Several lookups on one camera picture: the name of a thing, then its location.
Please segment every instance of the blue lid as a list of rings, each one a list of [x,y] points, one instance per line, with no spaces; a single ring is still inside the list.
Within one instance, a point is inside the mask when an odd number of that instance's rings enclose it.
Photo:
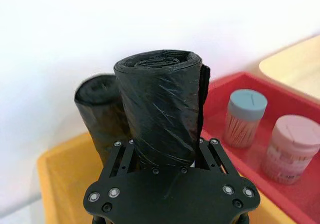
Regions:
[[[239,89],[231,94],[228,111],[238,119],[257,121],[263,117],[267,103],[266,97],[259,92]]]

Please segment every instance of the jar with blue lid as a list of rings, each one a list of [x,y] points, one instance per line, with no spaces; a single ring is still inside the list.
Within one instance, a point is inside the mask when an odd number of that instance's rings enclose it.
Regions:
[[[233,92],[226,115],[225,142],[237,148],[250,147],[267,104],[266,97],[257,91],[239,89]]]

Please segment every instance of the pink lid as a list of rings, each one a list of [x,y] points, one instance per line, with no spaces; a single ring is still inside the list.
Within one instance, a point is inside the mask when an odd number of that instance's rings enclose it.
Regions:
[[[285,115],[276,121],[272,139],[284,148],[317,152],[320,148],[320,125],[303,116]]]

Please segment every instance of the jar with pink lid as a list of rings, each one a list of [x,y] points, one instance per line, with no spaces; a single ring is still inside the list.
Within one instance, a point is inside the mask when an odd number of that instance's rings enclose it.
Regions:
[[[303,116],[280,117],[262,162],[263,171],[282,184],[293,184],[320,149],[320,125]]]

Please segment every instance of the black metal bracket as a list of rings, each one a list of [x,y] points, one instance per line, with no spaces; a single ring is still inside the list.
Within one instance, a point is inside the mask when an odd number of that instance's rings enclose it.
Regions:
[[[195,168],[139,170],[133,140],[116,142],[83,205],[94,224],[248,224],[260,196],[218,139],[200,138]]]

